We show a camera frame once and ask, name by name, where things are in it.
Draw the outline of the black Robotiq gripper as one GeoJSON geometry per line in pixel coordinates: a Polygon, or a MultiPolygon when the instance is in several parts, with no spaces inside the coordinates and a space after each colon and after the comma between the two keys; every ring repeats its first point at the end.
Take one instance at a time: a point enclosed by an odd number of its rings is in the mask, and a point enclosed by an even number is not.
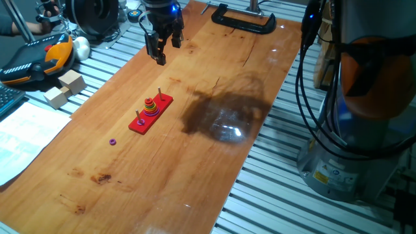
{"type": "Polygon", "coordinates": [[[146,11],[149,11],[148,20],[153,25],[157,36],[157,64],[166,64],[164,47],[167,39],[172,37],[172,46],[181,47],[184,29],[181,5],[177,0],[142,0],[146,11]]]}

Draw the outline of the person left hand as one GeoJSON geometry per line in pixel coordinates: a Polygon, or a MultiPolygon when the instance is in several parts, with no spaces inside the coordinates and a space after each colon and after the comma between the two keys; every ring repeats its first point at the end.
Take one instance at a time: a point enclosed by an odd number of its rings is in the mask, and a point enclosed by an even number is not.
{"type": "Polygon", "coordinates": [[[44,7],[44,16],[45,17],[53,17],[53,16],[58,16],[60,13],[59,7],[57,6],[57,4],[55,2],[48,2],[48,3],[44,3],[43,4],[44,7]]]}

